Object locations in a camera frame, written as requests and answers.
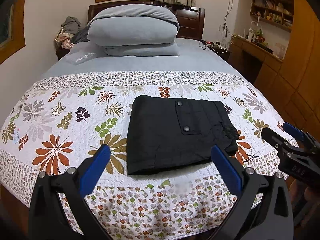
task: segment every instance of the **floral bedspread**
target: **floral bedspread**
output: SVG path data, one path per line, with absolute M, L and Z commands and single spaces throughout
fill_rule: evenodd
M 179 239 L 218 226 L 236 197 L 213 163 L 150 176 L 127 176 L 126 137 L 139 95 L 222 101 L 240 135 L 236 158 L 272 175 L 279 159 L 261 138 L 283 120 L 238 76 L 218 72 L 99 72 L 35 83 L 6 119 L 0 142 L 0 182 L 27 206 L 39 171 L 61 174 L 94 155 L 102 143 L 111 159 L 86 201 L 114 239 Z M 80 232 L 66 198 L 64 210 Z

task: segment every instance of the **folded black shorts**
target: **folded black shorts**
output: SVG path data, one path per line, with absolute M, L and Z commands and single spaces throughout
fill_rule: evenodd
M 127 135 L 128 175 L 148 175 L 211 161 L 215 144 L 229 155 L 239 139 L 222 102 L 139 96 Z

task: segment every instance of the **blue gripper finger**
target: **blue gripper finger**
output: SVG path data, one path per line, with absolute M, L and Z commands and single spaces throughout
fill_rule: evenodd
M 285 122 L 282 126 L 283 130 L 290 134 L 293 138 L 295 138 L 297 141 L 304 141 L 303 132 L 300 131 L 298 128 L 294 127 L 293 125 Z
M 211 160 L 216 165 L 223 181 L 232 195 L 240 196 L 242 192 L 242 180 L 236 169 L 220 148 L 215 145 L 211 148 Z
M 100 179 L 101 174 L 110 160 L 110 155 L 111 151 L 109 146 L 103 144 L 96 154 L 91 157 L 94 158 L 94 160 L 79 181 L 79 193 L 81 197 L 85 197 L 86 195 L 92 193 L 94 187 Z

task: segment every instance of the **gray bed sheet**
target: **gray bed sheet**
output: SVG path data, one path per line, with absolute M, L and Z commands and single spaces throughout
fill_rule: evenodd
M 176 39 L 176 42 L 179 57 L 112 57 L 107 56 L 101 47 L 91 41 L 80 42 L 44 73 L 42 78 L 103 71 L 218 71 L 237 75 L 245 80 L 238 71 L 205 48 L 200 41 Z M 78 58 L 84 62 L 76 64 L 75 59 Z

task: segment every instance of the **bedspread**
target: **bedspread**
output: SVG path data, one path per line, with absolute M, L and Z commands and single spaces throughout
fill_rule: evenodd
M 111 148 L 110 162 L 85 199 L 114 239 L 179 239 L 218 226 L 236 197 L 213 163 L 127 176 L 126 137 L 131 106 L 139 95 L 223 102 L 240 135 L 235 157 L 260 174 L 272 175 L 279 163 L 261 138 L 264 127 L 296 145 L 270 103 L 239 76 L 173 71 L 71 74 L 35 83 L 6 119 L 0 182 L 29 206 L 39 170 L 61 174 L 105 143 Z M 80 232 L 67 199 L 60 197 L 71 226 Z

